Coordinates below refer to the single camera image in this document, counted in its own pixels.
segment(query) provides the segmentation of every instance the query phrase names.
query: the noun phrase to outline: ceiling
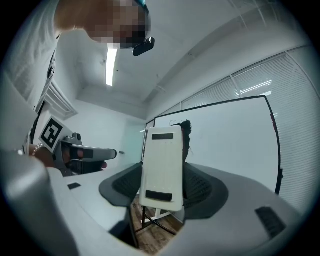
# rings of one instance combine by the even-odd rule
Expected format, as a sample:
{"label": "ceiling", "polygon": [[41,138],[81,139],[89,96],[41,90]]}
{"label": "ceiling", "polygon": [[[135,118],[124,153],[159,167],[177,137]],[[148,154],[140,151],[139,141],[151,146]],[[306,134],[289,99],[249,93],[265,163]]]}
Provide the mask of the ceiling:
{"label": "ceiling", "polygon": [[[155,90],[165,90],[170,79],[197,57],[196,51],[203,52],[205,48],[212,46],[201,44],[205,38],[266,2],[267,0],[146,0],[151,17],[149,36],[155,38],[154,49],[138,57],[133,56],[132,49],[120,50],[112,87],[105,83],[108,54],[106,44],[96,43],[84,31],[77,30],[61,36],[57,52],[68,71],[70,83],[77,84],[80,98],[85,98],[83,94],[88,90],[98,90],[97,93],[100,96],[105,94],[106,99],[122,95],[124,99],[129,98],[131,108],[147,108]],[[97,104],[94,97],[86,101]],[[111,104],[105,107],[117,110]]]}

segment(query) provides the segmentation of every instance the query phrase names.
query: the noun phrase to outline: person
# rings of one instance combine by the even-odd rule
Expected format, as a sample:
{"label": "person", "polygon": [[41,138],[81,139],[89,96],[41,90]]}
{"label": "person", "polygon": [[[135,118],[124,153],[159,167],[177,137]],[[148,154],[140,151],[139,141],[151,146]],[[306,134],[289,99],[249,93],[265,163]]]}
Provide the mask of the person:
{"label": "person", "polygon": [[182,162],[185,163],[190,149],[190,134],[192,132],[191,122],[186,120],[182,123],[173,124],[172,126],[180,126],[182,130]]}
{"label": "person", "polygon": [[[0,67],[1,100],[9,88],[36,110],[46,82],[53,75],[50,69],[61,34],[84,30],[98,43],[118,48],[139,44],[149,31],[143,4],[144,0],[42,1],[16,34]],[[25,153],[33,155],[36,147],[27,145]],[[68,161],[70,153],[64,155]],[[45,147],[39,148],[34,156],[46,167],[54,167],[52,154]]]}

